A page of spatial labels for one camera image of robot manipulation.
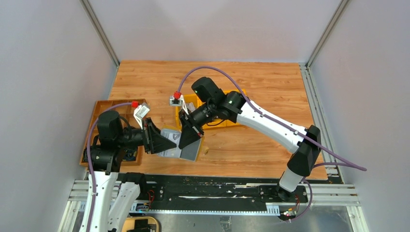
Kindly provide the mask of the yellow leather card holder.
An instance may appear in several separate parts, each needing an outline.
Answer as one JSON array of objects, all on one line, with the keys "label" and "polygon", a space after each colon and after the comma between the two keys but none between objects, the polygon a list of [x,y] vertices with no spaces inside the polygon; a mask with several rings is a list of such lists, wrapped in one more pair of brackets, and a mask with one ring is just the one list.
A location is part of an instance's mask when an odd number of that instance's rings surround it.
[{"label": "yellow leather card holder", "polygon": [[163,126],[163,128],[161,129],[161,135],[169,139],[171,142],[174,142],[176,144],[176,147],[158,153],[157,155],[159,157],[196,161],[197,157],[202,151],[203,139],[200,139],[186,146],[185,148],[180,149],[178,145],[180,142],[181,132],[175,127],[166,125]]}]

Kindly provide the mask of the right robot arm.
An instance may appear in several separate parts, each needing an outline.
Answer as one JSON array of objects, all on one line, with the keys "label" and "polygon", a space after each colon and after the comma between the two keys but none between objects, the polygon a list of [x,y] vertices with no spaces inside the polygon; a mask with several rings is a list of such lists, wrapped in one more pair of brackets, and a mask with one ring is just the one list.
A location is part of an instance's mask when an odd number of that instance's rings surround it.
[{"label": "right robot arm", "polygon": [[257,106],[241,92],[225,94],[208,77],[201,77],[191,88],[203,104],[192,112],[180,110],[182,128],[178,147],[183,149],[200,140],[204,135],[203,126],[216,118],[255,129],[291,153],[273,195],[283,202],[294,196],[298,184],[310,176],[321,152],[320,129],[314,125],[304,128],[292,124]]}]

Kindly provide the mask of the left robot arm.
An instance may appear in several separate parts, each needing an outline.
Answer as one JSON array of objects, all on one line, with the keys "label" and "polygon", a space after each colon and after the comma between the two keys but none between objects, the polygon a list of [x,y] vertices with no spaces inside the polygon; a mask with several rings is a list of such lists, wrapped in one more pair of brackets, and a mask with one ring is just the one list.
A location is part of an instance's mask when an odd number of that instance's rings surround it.
[{"label": "left robot arm", "polygon": [[142,173],[125,173],[116,198],[112,197],[125,150],[142,146],[145,152],[157,154],[176,148],[176,143],[162,136],[150,118],[134,128],[114,110],[100,114],[92,126],[98,134],[86,145],[90,178],[80,231],[120,232],[135,200],[153,199]]}]

